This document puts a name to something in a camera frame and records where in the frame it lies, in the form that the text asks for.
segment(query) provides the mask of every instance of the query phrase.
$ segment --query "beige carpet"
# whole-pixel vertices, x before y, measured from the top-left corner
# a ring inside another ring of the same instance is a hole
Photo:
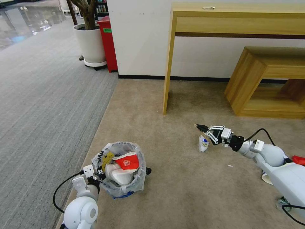
[[[253,161],[221,145],[198,152],[194,123],[225,125],[245,137],[264,127],[288,156],[305,156],[303,120],[236,117],[225,87],[171,82],[163,116],[162,80],[119,80],[85,164],[108,142],[131,141],[142,148],[152,173],[144,191],[128,198],[113,200],[101,191],[98,229],[301,228],[275,208],[281,195],[260,179]],[[257,137],[269,143],[263,133]]]

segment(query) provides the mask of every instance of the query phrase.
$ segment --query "glossy floor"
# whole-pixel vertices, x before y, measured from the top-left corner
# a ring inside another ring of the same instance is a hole
[[[0,10],[0,51],[66,20],[59,7],[9,6]]]

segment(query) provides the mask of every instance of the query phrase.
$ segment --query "plastic bag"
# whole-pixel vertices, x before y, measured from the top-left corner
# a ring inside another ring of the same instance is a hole
[[[198,143],[199,152],[206,151],[208,146],[209,146],[208,140],[206,140],[202,135],[200,135],[199,136],[199,143]]]
[[[134,173],[134,180],[128,185],[117,187],[113,181],[106,178],[99,185],[100,188],[105,189],[114,199],[124,198],[136,191],[144,190],[146,163],[140,147],[132,142],[108,143],[103,150],[92,159],[92,164],[95,169],[100,166],[105,168],[107,163],[112,162],[112,157],[121,156],[129,152],[136,152],[139,159],[139,169]]]

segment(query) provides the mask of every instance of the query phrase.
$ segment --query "wheel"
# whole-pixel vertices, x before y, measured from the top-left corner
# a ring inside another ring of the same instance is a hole
[[[146,167],[146,175],[149,175],[152,173],[152,169],[151,168],[148,168]]]

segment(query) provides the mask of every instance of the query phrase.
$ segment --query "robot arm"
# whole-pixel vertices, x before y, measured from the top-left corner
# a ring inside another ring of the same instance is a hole
[[[83,172],[72,180],[77,198],[67,206],[62,228],[92,229],[98,217],[99,183],[106,177],[101,169],[95,171],[92,165],[85,166]]]
[[[195,126],[207,136],[213,145],[230,146],[233,151],[253,159],[258,167],[267,173],[274,187],[288,200],[291,205],[305,207],[305,167],[292,162],[284,151],[261,140],[244,140],[236,136],[225,126],[205,125]],[[297,209],[299,215],[305,218],[305,211]]]

